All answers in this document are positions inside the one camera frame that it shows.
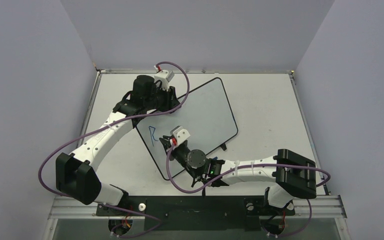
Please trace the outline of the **black framed whiteboard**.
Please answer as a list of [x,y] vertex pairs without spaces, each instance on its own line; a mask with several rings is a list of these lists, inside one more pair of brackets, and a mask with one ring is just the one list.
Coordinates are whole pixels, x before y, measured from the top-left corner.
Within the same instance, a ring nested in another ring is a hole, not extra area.
[[215,151],[238,134],[238,126],[221,78],[216,77],[191,90],[182,107],[171,114],[147,117],[136,130],[164,180],[166,153],[159,142],[174,128],[182,126],[190,133],[188,147],[205,154]]

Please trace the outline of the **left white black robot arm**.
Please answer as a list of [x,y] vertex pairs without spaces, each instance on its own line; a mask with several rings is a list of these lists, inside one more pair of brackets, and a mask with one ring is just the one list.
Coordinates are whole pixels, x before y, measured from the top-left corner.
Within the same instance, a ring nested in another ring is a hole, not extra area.
[[180,102],[169,83],[174,73],[161,70],[154,76],[139,75],[133,88],[118,102],[99,132],[94,133],[70,154],[56,158],[56,188],[85,205],[109,204],[116,215],[129,208],[127,192],[112,184],[102,183],[96,170],[115,144],[146,117],[148,111],[173,112]]

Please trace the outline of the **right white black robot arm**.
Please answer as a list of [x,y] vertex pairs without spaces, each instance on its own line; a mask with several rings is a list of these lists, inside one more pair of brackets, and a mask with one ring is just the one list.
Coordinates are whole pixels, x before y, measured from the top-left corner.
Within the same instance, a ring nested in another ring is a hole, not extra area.
[[[263,159],[231,161],[208,158],[199,149],[189,149],[188,142],[178,143],[172,136],[159,139],[167,154],[169,181],[179,191],[192,194],[206,187],[227,187],[246,182],[271,183],[264,189],[263,209],[273,214],[286,207],[294,198],[314,199],[317,196],[316,163],[291,150],[282,148]],[[180,188],[173,180],[169,162],[178,162],[192,177],[192,183],[202,183],[196,190]]]

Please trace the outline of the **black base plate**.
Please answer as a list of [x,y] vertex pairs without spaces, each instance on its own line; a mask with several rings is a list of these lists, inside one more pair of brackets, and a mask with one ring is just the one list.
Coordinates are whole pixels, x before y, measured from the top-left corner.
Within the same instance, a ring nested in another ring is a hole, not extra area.
[[294,209],[275,208],[261,195],[257,196],[131,196],[122,205],[131,210],[129,225],[136,223],[133,217],[140,215],[139,205],[144,204],[146,214],[142,219],[144,230],[158,224],[159,231],[223,231],[242,229],[258,231],[269,220],[295,215]]

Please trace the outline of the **aluminium front rail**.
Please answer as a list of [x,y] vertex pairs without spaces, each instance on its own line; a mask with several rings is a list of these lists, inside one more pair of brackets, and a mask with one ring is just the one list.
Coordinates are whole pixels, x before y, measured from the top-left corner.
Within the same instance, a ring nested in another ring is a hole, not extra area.
[[[318,195],[311,199],[312,218],[346,219],[347,215],[339,195]],[[309,216],[308,203],[304,199],[293,200],[294,218]],[[72,198],[56,197],[51,207],[49,219],[121,219],[121,216],[99,216],[96,214],[98,205],[84,205]]]

